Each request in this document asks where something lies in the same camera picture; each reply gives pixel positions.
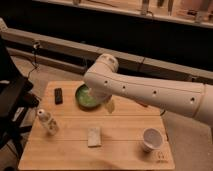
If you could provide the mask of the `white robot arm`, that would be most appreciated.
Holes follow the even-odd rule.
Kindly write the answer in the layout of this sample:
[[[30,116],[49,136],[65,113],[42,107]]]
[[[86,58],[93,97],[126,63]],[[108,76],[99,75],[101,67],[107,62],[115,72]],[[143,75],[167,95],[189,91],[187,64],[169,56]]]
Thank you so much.
[[[83,81],[99,102],[117,95],[193,118],[213,127],[213,85],[118,74],[118,60],[100,55]]]

